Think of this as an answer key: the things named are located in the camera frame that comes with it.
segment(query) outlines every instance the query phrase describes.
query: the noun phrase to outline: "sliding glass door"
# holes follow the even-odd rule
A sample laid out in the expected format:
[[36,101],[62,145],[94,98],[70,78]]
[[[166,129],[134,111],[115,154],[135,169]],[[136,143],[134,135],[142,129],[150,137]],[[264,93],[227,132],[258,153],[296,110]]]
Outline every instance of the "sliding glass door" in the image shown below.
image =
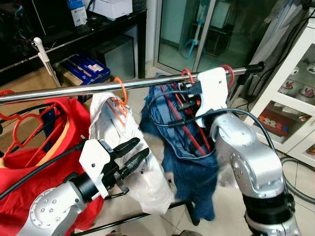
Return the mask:
[[277,0],[158,2],[155,65],[179,71],[248,64],[278,14]]

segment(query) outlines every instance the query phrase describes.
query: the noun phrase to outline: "black cable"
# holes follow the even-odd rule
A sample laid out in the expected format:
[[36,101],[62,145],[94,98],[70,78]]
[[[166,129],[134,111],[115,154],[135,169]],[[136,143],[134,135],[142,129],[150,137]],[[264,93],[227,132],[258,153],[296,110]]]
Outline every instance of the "black cable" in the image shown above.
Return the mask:
[[90,0],[89,5],[88,5],[88,7],[87,7],[87,10],[90,10],[90,7],[91,7],[91,5],[92,5],[92,3],[93,3],[94,1],[95,1],[95,0]]
[[167,92],[164,92],[164,93],[161,93],[159,94],[158,96],[154,97],[153,100],[149,103],[149,106],[148,106],[148,115],[149,115],[149,118],[151,120],[151,122],[153,124],[155,124],[156,126],[160,126],[160,127],[167,127],[167,128],[174,128],[176,126],[184,126],[185,124],[187,123],[190,123],[190,122],[193,122],[195,121],[196,119],[199,119],[199,118],[203,118],[203,117],[206,117],[206,116],[210,116],[210,115],[218,115],[218,114],[223,114],[223,113],[226,113],[226,112],[238,112],[238,113],[241,113],[241,114],[245,114],[247,116],[249,116],[250,118],[252,118],[257,126],[262,130],[264,136],[266,137],[266,140],[268,142],[268,145],[269,147],[275,152],[276,152],[276,149],[275,149],[275,146],[274,144],[272,143],[272,140],[267,132],[267,130],[265,129],[265,127],[262,125],[262,123],[259,121],[259,119],[257,119],[253,114],[247,112],[247,111],[243,111],[243,110],[240,110],[240,109],[236,109],[236,108],[225,108],[225,109],[219,109],[219,110],[215,110],[215,111],[209,111],[205,114],[202,114],[200,116],[196,116],[194,118],[190,118],[190,119],[180,119],[180,120],[176,120],[176,121],[172,121],[172,122],[169,122],[167,124],[163,124],[163,123],[158,123],[154,120],[152,114],[151,114],[151,108],[153,106],[153,103],[159,98],[159,97],[162,97],[162,96],[165,96],[167,94],[171,94],[171,93],[187,93],[188,91],[187,90],[181,90],[181,91],[167,91]]
[[[295,163],[298,163],[302,166],[305,166],[306,168],[310,169],[311,171],[314,171],[315,172],[315,168],[313,166],[310,166],[300,160],[297,160],[295,158],[292,158],[292,157],[284,157],[284,158],[281,158],[281,164],[284,165],[285,162],[289,162],[289,161],[292,161],[292,162],[295,162]],[[285,182],[287,184],[287,188],[292,192],[294,193],[295,195],[297,195],[299,198],[303,199],[304,201],[308,202],[308,203],[311,203],[311,204],[315,204],[315,199],[310,197],[310,196],[307,196],[306,194],[302,193],[301,191],[299,191],[298,189],[296,189],[288,180],[287,178],[284,176],[284,179],[285,179]]]
[[83,149],[84,143],[85,143],[86,139],[84,139],[83,141],[81,141],[79,144],[75,145],[74,147],[68,149],[67,151],[64,151],[63,153],[59,154],[58,156],[52,158],[51,160],[45,162],[44,164],[40,165],[39,167],[37,167],[36,169],[34,169],[33,171],[29,172],[26,176],[24,176],[23,178],[21,178],[20,180],[18,180],[15,184],[13,184],[11,187],[9,187],[8,189],[6,189],[3,193],[0,194],[0,200],[2,200],[3,198],[5,198],[8,194],[10,194],[12,191],[14,191],[15,189],[17,189],[19,186],[21,186],[23,183],[25,183],[27,180],[29,180],[31,177],[33,177],[34,175],[36,175],[38,172],[42,171],[44,168],[46,168],[47,166],[55,163],[56,161],[60,160],[61,158],[63,158],[64,156],[67,156],[68,154],[72,153],[73,151],[79,151]]
[[168,95],[168,94],[172,94],[172,93],[188,93],[188,90],[173,90],[173,91],[166,91],[166,92],[163,92],[159,95],[157,95],[156,97],[154,97],[154,99],[149,103],[149,106],[148,106],[148,112],[149,112],[149,118],[150,120],[152,121],[153,124],[157,125],[157,126],[161,126],[161,127],[169,127],[168,124],[160,124],[160,123],[157,123],[152,115],[151,115],[151,108],[153,106],[153,103],[159,98],[159,97],[162,97],[162,96],[165,96],[165,95]]
[[[290,51],[291,51],[291,48],[292,48],[292,46],[293,46],[293,44],[294,44],[294,42],[295,42],[296,37],[299,35],[299,32],[300,32],[300,31],[304,28],[304,26],[307,24],[308,20],[309,20],[310,18],[313,18],[312,15],[314,14],[314,12],[315,12],[315,9],[313,10],[313,12],[310,14],[309,17],[307,17],[307,18],[305,18],[305,19],[299,21],[299,22],[293,27],[293,29],[291,30],[291,32],[290,32],[289,35],[288,35],[288,38],[286,39],[286,42],[285,42],[285,44],[284,44],[284,49],[283,49],[283,51],[282,51],[282,54],[283,54],[283,53],[285,52],[285,50],[286,50],[287,44],[288,44],[288,43],[290,42],[290,40],[291,40],[291,36],[295,34],[295,35],[292,37],[292,42],[291,42],[291,45],[290,45],[290,47],[289,47],[287,53],[285,54],[285,56],[284,56],[275,66],[273,66],[272,68],[266,70],[266,71],[260,76],[260,78],[259,78],[259,80],[258,80],[256,86],[254,87],[254,89],[253,89],[253,91],[252,91],[252,93],[251,93],[251,96],[252,96],[252,95],[254,94],[254,92],[256,91],[256,89],[257,89],[257,87],[258,87],[260,81],[261,81],[262,78],[266,75],[266,73],[269,72],[269,71],[271,71],[271,70],[276,69],[276,67],[277,67],[278,65],[280,65],[280,64],[286,59],[287,55],[288,55],[288,54],[290,53]],[[297,32],[295,32],[295,31],[298,29],[299,25],[300,25],[302,22],[304,22],[304,24],[301,26],[301,28],[300,28]],[[256,98],[259,96],[261,90],[262,90],[263,87],[264,87],[265,82],[262,84],[260,91],[257,93],[257,95],[256,95],[253,99],[251,99],[251,100],[248,101],[247,103],[244,103],[244,104],[242,104],[242,105],[240,105],[240,106],[237,106],[236,108],[239,108],[239,107],[242,107],[242,106],[247,105],[247,111],[249,111],[249,104],[251,104],[252,102],[254,102],[254,101],[256,100]]]

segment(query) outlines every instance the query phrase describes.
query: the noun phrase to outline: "black rack leg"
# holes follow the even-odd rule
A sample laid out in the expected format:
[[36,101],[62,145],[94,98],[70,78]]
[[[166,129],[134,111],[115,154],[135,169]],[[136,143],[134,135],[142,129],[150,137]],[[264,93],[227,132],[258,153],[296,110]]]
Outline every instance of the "black rack leg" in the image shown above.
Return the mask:
[[200,223],[200,220],[194,220],[193,217],[192,217],[193,205],[192,205],[191,201],[186,202],[186,207],[187,207],[187,210],[188,210],[188,213],[189,213],[189,216],[190,216],[192,224],[194,226],[198,226],[199,223]]

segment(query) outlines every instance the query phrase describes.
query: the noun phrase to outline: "clothes rail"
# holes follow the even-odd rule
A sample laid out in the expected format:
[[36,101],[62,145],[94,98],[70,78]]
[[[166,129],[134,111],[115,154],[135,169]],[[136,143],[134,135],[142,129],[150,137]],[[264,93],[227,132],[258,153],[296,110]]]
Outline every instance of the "clothes rail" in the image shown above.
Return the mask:
[[[249,65],[246,67],[240,67],[233,69],[234,75],[243,75],[250,73],[261,72],[264,69],[264,66],[261,64]],[[192,77],[195,79],[197,73],[194,73]],[[171,75],[163,76],[158,78],[149,78],[149,79],[138,79],[132,81],[124,81],[125,89],[138,89],[144,87],[150,87],[155,85],[164,85],[170,83],[178,82],[188,82],[189,76],[181,75]],[[14,102],[26,102],[33,100],[43,100],[47,98],[54,97],[63,97],[63,96],[78,96],[93,94],[98,92],[105,91],[114,91],[120,90],[122,86],[119,83],[110,82],[104,84],[93,84],[93,85],[84,85],[84,86],[75,86],[75,87],[65,87],[65,88],[53,88],[53,89],[43,89],[36,91],[28,92],[19,92],[13,94],[7,94],[0,97],[0,105],[14,103]]]

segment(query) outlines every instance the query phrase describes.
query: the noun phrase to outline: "white cabinet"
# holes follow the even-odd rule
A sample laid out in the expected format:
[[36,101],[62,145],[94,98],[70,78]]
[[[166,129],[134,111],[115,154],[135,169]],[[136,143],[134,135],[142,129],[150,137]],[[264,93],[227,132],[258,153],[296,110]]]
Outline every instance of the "white cabinet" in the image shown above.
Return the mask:
[[[315,166],[315,155],[305,152],[315,143],[315,24],[311,20],[251,113],[268,130],[276,149]],[[247,118],[245,123],[267,143],[253,120]]]
[[311,166],[314,166],[315,160],[315,131],[312,131],[303,141],[296,145],[287,154],[299,159]]

